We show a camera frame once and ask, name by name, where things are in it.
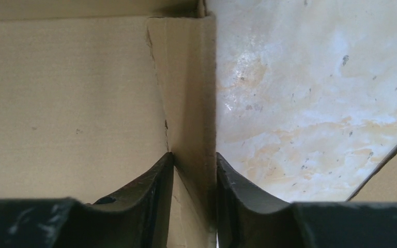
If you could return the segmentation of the large cardboard box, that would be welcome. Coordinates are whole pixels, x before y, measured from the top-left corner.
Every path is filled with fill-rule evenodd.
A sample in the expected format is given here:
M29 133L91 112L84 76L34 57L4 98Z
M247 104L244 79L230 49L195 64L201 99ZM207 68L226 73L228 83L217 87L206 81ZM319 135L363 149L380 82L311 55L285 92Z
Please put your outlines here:
M54 247L167 152L166 247L215 247L215 40L205 1L0 1L0 247Z

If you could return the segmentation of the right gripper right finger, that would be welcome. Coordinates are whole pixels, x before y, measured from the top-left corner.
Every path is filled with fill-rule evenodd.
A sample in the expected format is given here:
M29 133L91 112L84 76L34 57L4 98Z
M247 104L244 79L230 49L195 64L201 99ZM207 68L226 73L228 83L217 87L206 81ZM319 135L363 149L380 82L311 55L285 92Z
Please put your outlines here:
M216 154L219 247L312 247L297 203L275 197Z

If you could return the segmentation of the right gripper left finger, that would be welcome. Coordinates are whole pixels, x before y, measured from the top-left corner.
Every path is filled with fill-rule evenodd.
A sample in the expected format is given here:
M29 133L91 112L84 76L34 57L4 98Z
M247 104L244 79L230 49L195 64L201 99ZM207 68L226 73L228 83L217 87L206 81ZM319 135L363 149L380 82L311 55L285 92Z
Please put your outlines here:
M166 247L174 155L93 204L74 204L54 247Z

